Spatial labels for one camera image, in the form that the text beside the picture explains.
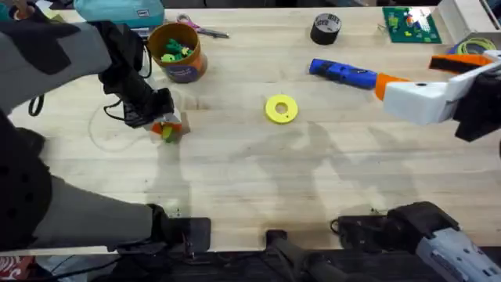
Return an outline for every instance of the glue gun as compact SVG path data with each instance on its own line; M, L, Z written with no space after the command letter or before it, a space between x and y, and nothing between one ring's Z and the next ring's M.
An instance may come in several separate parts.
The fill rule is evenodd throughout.
M371 70L363 70L348 64L321 59L313 59L310 64L310 74L317 74L331 81L363 89L373 89L377 80L377 73Z

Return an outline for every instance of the green circuit board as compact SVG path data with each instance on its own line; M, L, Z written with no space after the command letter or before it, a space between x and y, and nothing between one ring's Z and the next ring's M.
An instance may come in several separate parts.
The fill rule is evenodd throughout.
M392 42L442 43L429 8L383 7Z

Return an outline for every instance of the white box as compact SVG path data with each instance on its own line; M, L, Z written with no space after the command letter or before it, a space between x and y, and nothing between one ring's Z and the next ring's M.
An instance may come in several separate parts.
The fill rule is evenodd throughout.
M501 26L485 0L442 0L438 11L455 44L472 37L501 40Z

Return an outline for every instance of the wooden tabletop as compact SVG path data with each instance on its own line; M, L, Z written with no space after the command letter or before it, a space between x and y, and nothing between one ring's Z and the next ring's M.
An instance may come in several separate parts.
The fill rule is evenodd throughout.
M11 116L47 137L41 157L52 174L108 197L161 204L171 215L209 217L213 251L262 249L265 231L277 228L306 248L338 248L331 219L414 201L444 209L477 244L501 244L499 133L466 143L454 137L453 121L413 125L384 113L371 91L308 74L320 58L444 81L450 74L427 69L433 54L451 46L438 14L444 45L392 44L377 28L381 8L166 15L178 13L231 36L200 36L209 64L197 82L175 84L153 68L154 84L171 90L191 133L174 145L128 128L103 113L116 97L103 94L96 76L81 78L48 93L39 117L29 117L26 105ZM342 20L333 45L309 38L319 13ZM299 106L288 125L264 115L265 101L280 93Z

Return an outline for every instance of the cup of toys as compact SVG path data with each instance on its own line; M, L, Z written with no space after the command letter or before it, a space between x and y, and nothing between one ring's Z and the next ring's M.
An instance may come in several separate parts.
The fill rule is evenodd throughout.
M148 38L155 62L174 82L196 81L207 69L198 34L189 25L167 23L157 27Z

